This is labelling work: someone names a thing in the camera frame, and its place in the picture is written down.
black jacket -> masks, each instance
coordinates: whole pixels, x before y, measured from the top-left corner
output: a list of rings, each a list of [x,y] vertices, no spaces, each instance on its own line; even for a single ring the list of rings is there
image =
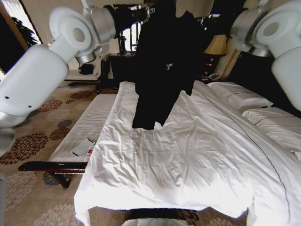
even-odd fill
[[[201,65],[202,31],[189,12],[177,18],[173,1],[162,1],[142,26],[136,51],[139,95],[133,128],[154,129],[168,118],[181,90],[191,95]]]

wooden headboard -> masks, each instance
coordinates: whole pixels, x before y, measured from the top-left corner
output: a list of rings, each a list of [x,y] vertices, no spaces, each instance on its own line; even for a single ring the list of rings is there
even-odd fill
[[[273,57],[241,52],[227,81],[246,87],[273,102],[275,107],[301,118],[301,112],[292,106],[271,71],[273,61]]]

carpet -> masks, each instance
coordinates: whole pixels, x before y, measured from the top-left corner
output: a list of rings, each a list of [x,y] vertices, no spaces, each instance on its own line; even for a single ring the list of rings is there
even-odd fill
[[[104,89],[101,92],[116,91]],[[64,82],[43,106],[15,127],[15,144],[0,158],[0,170],[7,180],[5,226],[81,225],[74,217],[73,208],[81,175],[72,175],[69,188],[63,189],[47,173],[19,172],[18,167],[27,161],[47,161],[95,96],[95,84]],[[90,210],[92,226],[120,226],[134,218],[177,218],[194,226],[245,226],[246,215],[234,219],[212,208],[203,211]]]

table lamp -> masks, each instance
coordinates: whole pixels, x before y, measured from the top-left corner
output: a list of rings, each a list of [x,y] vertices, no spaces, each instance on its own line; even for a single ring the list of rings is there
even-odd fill
[[[204,51],[205,55],[205,65],[204,65],[204,75],[208,76],[215,71],[215,68],[220,60],[220,58],[226,55],[227,52],[227,37],[224,34],[215,35],[209,44],[209,46]]]

window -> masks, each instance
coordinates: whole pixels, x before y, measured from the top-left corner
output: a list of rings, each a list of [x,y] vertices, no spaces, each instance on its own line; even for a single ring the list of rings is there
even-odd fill
[[[37,44],[41,44],[40,38],[37,35],[29,17],[27,16],[21,2],[19,0],[2,0],[5,10],[10,17],[15,17],[22,21],[22,25],[29,28],[33,33],[32,37],[36,40]]]
[[[120,52],[136,51],[138,39],[141,31],[141,23],[135,23],[130,28],[120,33],[119,49]]]

